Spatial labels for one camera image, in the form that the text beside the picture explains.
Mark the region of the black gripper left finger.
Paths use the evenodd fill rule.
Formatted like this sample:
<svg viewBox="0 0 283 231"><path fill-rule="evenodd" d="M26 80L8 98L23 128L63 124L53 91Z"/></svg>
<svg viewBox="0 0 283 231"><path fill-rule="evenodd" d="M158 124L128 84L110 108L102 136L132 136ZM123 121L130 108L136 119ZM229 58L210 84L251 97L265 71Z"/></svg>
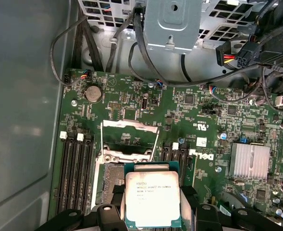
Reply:
<svg viewBox="0 0 283 231"><path fill-rule="evenodd" d="M124 185L116 185L110 204L98 205L88 215L78 209L67 209L45 222L38 231L124 231L121 218Z"/></svg>

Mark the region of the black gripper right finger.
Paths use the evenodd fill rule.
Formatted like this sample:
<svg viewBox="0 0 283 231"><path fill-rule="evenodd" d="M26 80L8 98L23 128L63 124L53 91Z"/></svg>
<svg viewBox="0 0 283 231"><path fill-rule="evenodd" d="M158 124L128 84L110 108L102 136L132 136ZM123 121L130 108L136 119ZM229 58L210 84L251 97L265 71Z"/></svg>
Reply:
<svg viewBox="0 0 283 231"><path fill-rule="evenodd" d="M283 231L283 227L248 209L225 215L216 206L201 204L192 186L181 187L181 216L188 231Z"/></svg>

